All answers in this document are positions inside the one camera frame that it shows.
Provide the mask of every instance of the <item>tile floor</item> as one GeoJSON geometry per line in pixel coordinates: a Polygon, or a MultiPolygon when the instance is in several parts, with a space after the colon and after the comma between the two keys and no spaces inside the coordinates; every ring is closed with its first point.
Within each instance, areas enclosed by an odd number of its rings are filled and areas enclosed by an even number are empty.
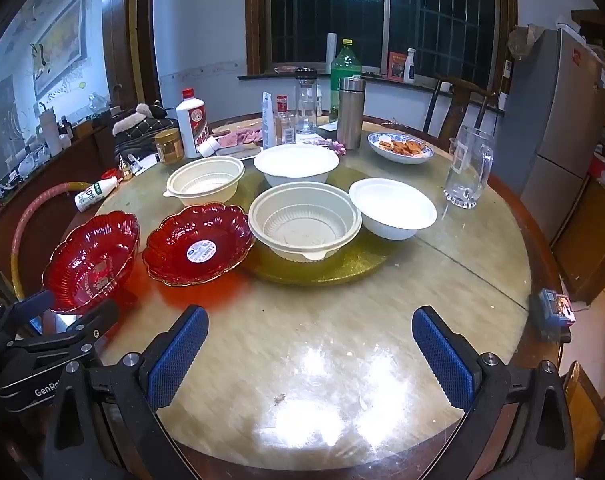
{"type": "Polygon", "coordinates": [[[601,397],[605,396],[605,292],[589,308],[575,313],[571,343],[565,345],[560,374],[579,361],[601,397]]]}

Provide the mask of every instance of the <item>white bowl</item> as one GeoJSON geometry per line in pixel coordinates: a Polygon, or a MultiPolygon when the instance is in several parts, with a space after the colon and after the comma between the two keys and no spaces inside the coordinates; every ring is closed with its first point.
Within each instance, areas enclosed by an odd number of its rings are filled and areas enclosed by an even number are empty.
{"type": "Polygon", "coordinates": [[[362,223],[387,240],[407,240],[434,224],[433,202],[415,187],[386,178],[366,178],[351,185],[349,196],[362,212],[362,223]]]}
{"type": "Polygon", "coordinates": [[[171,174],[164,196],[175,196],[185,206],[227,202],[244,173],[244,165],[233,156],[195,160],[171,174]]]}
{"type": "Polygon", "coordinates": [[[319,182],[272,187],[249,208],[249,228],[274,253],[294,262],[319,262],[360,231],[362,215],[349,195],[319,182]]]}
{"type": "Polygon", "coordinates": [[[288,182],[326,182],[340,160],[334,151],[313,144],[281,144],[259,153],[254,166],[270,186],[288,182]]]}
{"type": "Polygon", "coordinates": [[[389,160],[393,160],[393,162],[399,162],[400,164],[423,164],[427,160],[433,158],[434,152],[433,150],[425,144],[425,141],[422,139],[418,139],[417,137],[405,135],[405,134],[371,134],[368,137],[369,145],[373,148],[374,152],[378,153],[378,155],[382,155],[384,158],[388,158],[389,160]],[[416,142],[420,142],[425,145],[425,149],[422,153],[418,155],[400,155],[399,153],[390,152],[389,150],[385,150],[380,147],[380,141],[386,140],[390,142],[390,140],[395,140],[396,142],[406,142],[407,140],[415,140],[416,142]]]}

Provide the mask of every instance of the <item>refrigerator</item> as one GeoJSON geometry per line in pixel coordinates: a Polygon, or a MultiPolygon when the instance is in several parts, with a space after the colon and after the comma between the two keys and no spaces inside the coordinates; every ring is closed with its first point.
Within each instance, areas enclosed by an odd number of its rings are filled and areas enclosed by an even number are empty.
{"type": "Polygon", "coordinates": [[[552,244],[585,188],[605,114],[605,69],[564,30],[515,62],[492,173],[552,244]]]}

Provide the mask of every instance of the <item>jar with yellow lid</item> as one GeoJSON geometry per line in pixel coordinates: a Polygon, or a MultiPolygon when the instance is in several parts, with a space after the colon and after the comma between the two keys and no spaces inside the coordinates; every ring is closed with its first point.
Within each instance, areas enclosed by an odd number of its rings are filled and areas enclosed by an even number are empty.
{"type": "Polygon", "coordinates": [[[163,130],[154,136],[154,140],[161,162],[173,164],[182,160],[183,156],[185,156],[179,129],[169,128],[168,130],[163,130]]]}

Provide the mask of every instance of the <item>marble tabletop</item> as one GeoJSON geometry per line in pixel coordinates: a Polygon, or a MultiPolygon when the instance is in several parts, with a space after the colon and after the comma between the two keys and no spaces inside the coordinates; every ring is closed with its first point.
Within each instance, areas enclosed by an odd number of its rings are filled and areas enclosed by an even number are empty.
{"type": "MultiPolygon", "coordinates": [[[[516,351],[531,271],[509,206],[487,187],[475,209],[447,207],[447,154],[396,164],[366,142],[368,132],[385,128],[363,126],[361,149],[341,164],[406,182],[439,213],[371,275],[303,288],[259,281],[241,266],[205,285],[170,288],[148,278],[138,257],[127,288],[140,306],[102,359],[112,364],[144,350],[188,304],[207,309],[209,335],[173,403],[158,412],[185,446],[240,465],[317,470],[387,458],[440,433],[462,412],[448,403],[413,340],[412,315],[425,304],[478,352],[509,362],[516,351]]],[[[256,171],[251,161],[246,167],[256,171]]],[[[156,165],[100,208],[137,216],[140,250],[162,219],[183,208],[162,195],[171,171],[156,165]]]]}

